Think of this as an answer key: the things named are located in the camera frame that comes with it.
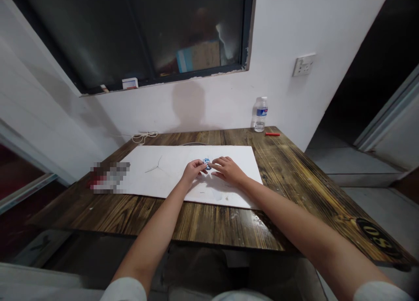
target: black circular sticker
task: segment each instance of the black circular sticker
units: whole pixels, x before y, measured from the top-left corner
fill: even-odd
[[[377,247],[380,251],[395,258],[401,259],[402,254],[397,245],[381,230],[380,227],[363,218],[357,218],[357,225],[362,233]]]

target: wall socket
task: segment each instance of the wall socket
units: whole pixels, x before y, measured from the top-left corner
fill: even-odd
[[[297,58],[295,62],[294,73],[292,74],[292,76],[302,76],[310,74],[311,68],[313,67],[315,55],[316,54],[309,54]]]

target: window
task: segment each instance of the window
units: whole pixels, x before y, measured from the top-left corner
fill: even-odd
[[[82,94],[245,70],[253,0],[14,0]]]

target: white sheet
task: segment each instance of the white sheet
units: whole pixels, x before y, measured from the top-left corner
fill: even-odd
[[[130,169],[119,189],[127,194],[166,198],[182,177],[187,163],[204,158],[212,161],[220,156],[231,157],[247,176],[262,183],[251,146],[138,146],[121,160],[129,162]],[[241,191],[210,174],[203,174],[193,182],[185,200],[257,208]]]

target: wire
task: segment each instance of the wire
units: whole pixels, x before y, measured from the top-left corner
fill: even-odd
[[[139,133],[139,134],[134,134],[134,135],[121,134],[121,135],[114,135],[114,136],[117,136],[117,137],[130,136],[131,140],[134,143],[136,143],[138,145],[144,145],[145,144],[145,139],[147,137],[156,137],[156,136],[158,136],[158,132],[153,131],[153,132]]]

